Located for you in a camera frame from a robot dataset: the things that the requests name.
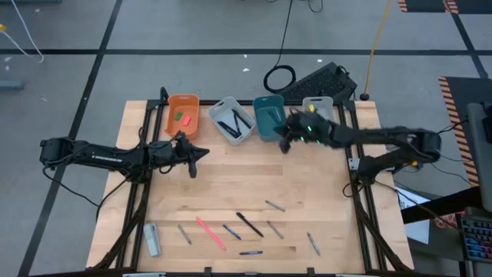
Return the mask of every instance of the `teal bin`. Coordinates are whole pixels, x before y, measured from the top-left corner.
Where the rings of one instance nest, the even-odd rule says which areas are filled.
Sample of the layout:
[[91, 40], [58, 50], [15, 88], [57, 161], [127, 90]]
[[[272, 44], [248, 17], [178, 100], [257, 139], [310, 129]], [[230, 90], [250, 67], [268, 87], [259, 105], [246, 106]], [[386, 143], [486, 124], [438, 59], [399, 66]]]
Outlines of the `teal bin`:
[[258, 97], [253, 101], [258, 134], [265, 142], [280, 141], [274, 127], [285, 125], [284, 98], [280, 95]]

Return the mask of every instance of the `orange bin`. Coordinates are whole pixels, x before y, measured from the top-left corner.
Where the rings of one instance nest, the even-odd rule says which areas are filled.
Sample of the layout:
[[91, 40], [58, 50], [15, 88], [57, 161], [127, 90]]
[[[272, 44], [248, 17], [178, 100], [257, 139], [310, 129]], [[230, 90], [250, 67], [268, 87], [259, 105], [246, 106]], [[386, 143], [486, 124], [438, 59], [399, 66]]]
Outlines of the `orange bin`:
[[[169, 135], [176, 135], [178, 131], [186, 134], [188, 139], [196, 138], [198, 132], [198, 113], [200, 109], [200, 99], [197, 95], [183, 94], [172, 95], [168, 98], [169, 116], [168, 126], [165, 131]], [[175, 116], [182, 112], [183, 115], [179, 120], [175, 120]], [[185, 126], [185, 119], [190, 117], [190, 122]]]

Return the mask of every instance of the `white paper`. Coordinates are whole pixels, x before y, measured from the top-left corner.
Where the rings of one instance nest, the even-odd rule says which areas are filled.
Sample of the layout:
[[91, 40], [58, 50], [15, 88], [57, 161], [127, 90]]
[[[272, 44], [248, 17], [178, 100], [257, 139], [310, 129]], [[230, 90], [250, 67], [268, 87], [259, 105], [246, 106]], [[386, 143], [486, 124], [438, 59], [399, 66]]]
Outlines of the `white paper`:
[[[397, 190], [407, 196], [408, 198], [414, 200], [415, 202], [422, 204], [424, 202], [429, 201], [429, 199], [426, 199], [424, 197], [421, 197], [419, 195], [416, 195], [412, 192], [406, 191], [401, 188], [397, 188]], [[405, 209], [408, 207], [412, 207], [415, 204], [412, 203], [410, 200], [406, 199], [405, 197], [399, 195], [400, 198], [400, 209]], [[428, 220], [423, 220], [420, 222], [414, 222], [414, 223], [409, 223], [405, 225], [405, 232], [407, 233], [407, 237], [410, 239], [414, 239], [418, 242], [422, 242], [425, 244], [429, 244], [429, 224], [430, 221]]]

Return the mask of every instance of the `plastic bin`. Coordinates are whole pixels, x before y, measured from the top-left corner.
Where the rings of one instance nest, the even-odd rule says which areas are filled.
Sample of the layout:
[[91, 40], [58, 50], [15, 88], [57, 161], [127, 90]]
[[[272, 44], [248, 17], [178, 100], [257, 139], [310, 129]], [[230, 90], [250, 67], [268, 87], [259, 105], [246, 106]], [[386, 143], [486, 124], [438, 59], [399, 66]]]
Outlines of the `plastic bin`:
[[[197, 95], [172, 95], [168, 98], [169, 115], [168, 126], [165, 131], [169, 135], [176, 135], [178, 131], [186, 134], [188, 139], [194, 139], [198, 135], [198, 113], [200, 109], [200, 99]], [[175, 116], [182, 112], [179, 120], [175, 120]], [[185, 118], [190, 117], [190, 123], [185, 126]]]
[[284, 98], [280, 95], [258, 97], [253, 101], [258, 134], [265, 142], [280, 141], [274, 127], [285, 124]]
[[[232, 109], [237, 111], [238, 114], [250, 125], [250, 128], [248, 128], [246, 124], [238, 118], [239, 131], [241, 131], [241, 135], [238, 138], [235, 138], [218, 124], [218, 122], [223, 122], [236, 130], [236, 122], [234, 120], [234, 113], [232, 112]], [[248, 114], [248, 112], [246, 112], [243, 107], [239, 105], [238, 101], [231, 96], [228, 96], [222, 99], [219, 103], [211, 106], [208, 110], [208, 117], [232, 145], [238, 145], [250, 137], [251, 134], [253, 134], [253, 129], [256, 125], [256, 122], [254, 122], [254, 119]]]
[[313, 105], [317, 113], [324, 119], [333, 121], [333, 99], [329, 96], [306, 97], [302, 99], [302, 109], [309, 110], [309, 105]]

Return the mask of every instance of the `wooden tabletop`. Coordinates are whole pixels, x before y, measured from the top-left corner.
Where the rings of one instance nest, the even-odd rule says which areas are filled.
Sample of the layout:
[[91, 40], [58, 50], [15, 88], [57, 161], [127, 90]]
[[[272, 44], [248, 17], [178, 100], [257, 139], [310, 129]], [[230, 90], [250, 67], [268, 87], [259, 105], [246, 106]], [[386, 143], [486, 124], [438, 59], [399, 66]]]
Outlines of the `wooden tabletop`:
[[[145, 105], [145, 101], [126, 103], [116, 144], [119, 148], [129, 149], [137, 144]], [[380, 127], [373, 102], [356, 102], [356, 106], [361, 128]], [[197, 178], [189, 178], [186, 165], [176, 166], [167, 175], [153, 174], [146, 222], [158, 226], [162, 255], [152, 258], [143, 242], [138, 271], [203, 272], [204, 267], [210, 266], [212, 272], [305, 273], [307, 267], [313, 267], [316, 273], [363, 273], [354, 206], [352, 199], [341, 192], [349, 182], [344, 150], [298, 142], [284, 155], [275, 143], [262, 142], [256, 132], [240, 145], [232, 146], [208, 118], [208, 108], [201, 107], [198, 137], [192, 141], [198, 147], [210, 149], [197, 163]], [[254, 116], [251, 106], [245, 108]], [[165, 108], [160, 140], [169, 139], [164, 132], [166, 111]], [[372, 156], [386, 152], [383, 145], [365, 145], [364, 150]], [[119, 173], [110, 172], [105, 194], [122, 179]], [[390, 173], [381, 173], [377, 180], [394, 185]], [[122, 187], [102, 207], [88, 266], [99, 262], [119, 237], [129, 189], [130, 185]], [[413, 268], [395, 192], [380, 185], [373, 185], [372, 191], [382, 236], [401, 260]], [[287, 211], [278, 211], [265, 204], [265, 200]], [[259, 228], [264, 238], [246, 226], [236, 212]], [[224, 242], [226, 251], [196, 222], [196, 216]], [[284, 239], [274, 233], [267, 220]], [[181, 235], [178, 224], [187, 232], [192, 245]], [[223, 224], [235, 230], [242, 241], [224, 229]], [[321, 256], [311, 246], [307, 232], [312, 234]], [[367, 234], [372, 266], [376, 269], [374, 241]], [[126, 265], [133, 242], [132, 236]], [[255, 250], [264, 253], [239, 255]]]

